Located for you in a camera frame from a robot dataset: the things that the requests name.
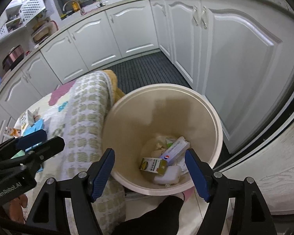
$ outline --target blue gripper pad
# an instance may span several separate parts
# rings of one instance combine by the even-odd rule
[[[107,158],[104,160],[101,168],[98,172],[98,175],[93,180],[93,192],[91,194],[91,198],[95,201],[102,195],[102,192],[106,186],[110,173],[112,171],[115,160],[114,150],[110,150]]]
[[[208,202],[210,199],[210,193],[208,189],[208,183],[205,179],[202,171],[200,170],[196,160],[189,150],[185,153],[185,164],[196,187],[196,190],[201,198]]]
[[[40,129],[26,136],[20,137],[18,143],[16,144],[16,149],[26,150],[29,147],[45,141],[46,139],[47,133],[43,129]]]

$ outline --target packaged snack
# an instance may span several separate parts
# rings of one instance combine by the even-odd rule
[[[167,161],[161,158],[143,158],[139,169],[163,175],[166,170]]]
[[[160,158],[166,160],[168,165],[172,165],[174,161],[189,147],[190,143],[187,142],[183,136],[181,136],[160,156]]]

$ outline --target screw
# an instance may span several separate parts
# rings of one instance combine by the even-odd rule
[[[79,174],[78,174],[78,177],[80,178],[80,179],[82,179],[82,178],[84,178],[84,177],[86,177],[87,176],[87,173],[85,172],[85,171],[82,171],[82,172],[80,172]]]
[[[222,173],[217,171],[217,172],[213,173],[213,176],[215,176],[216,178],[221,178],[223,175],[222,175]]]
[[[253,183],[253,182],[254,182],[254,179],[251,178],[251,177],[248,177],[248,178],[247,178],[247,182],[248,182],[248,183]]]
[[[52,184],[55,180],[53,178],[47,179],[47,184]]]

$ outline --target small box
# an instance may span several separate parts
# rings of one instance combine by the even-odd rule
[[[176,158],[184,153],[189,147],[190,143],[181,136],[160,156],[160,158],[166,160],[168,165],[172,165]]]
[[[143,158],[139,169],[163,175],[166,170],[167,161],[161,158]]]
[[[24,131],[31,127],[35,123],[34,115],[29,110],[26,110],[21,117],[21,134],[23,135]]]

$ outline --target faucet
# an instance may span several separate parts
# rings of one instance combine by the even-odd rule
[[[63,9],[62,9],[63,11],[65,11],[64,8],[65,8],[65,6],[66,6],[69,2],[75,2],[75,3],[77,3],[77,5],[78,5],[78,7],[79,7],[79,9],[80,9],[80,13],[81,13],[81,15],[82,15],[82,16],[85,15],[84,9],[81,8],[80,4],[79,4],[77,1],[74,1],[74,0],[69,0],[69,1],[67,1],[67,2],[63,5]]]

